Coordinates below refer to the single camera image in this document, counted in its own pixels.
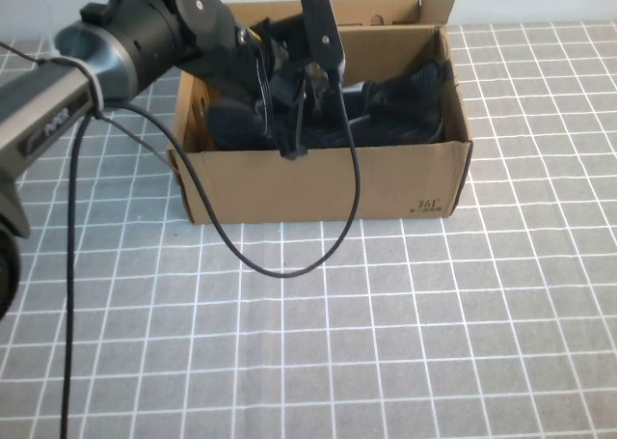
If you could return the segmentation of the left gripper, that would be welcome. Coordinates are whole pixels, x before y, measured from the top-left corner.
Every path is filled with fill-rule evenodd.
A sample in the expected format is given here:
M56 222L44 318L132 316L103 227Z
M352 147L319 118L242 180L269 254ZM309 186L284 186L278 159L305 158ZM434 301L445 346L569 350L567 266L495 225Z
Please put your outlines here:
M277 104L291 107L285 121L281 155L293 161L307 153L302 144L304 110L305 105L314 107L316 101L308 70L312 57L303 16L266 18L261 23L261 34L270 42L270 91Z

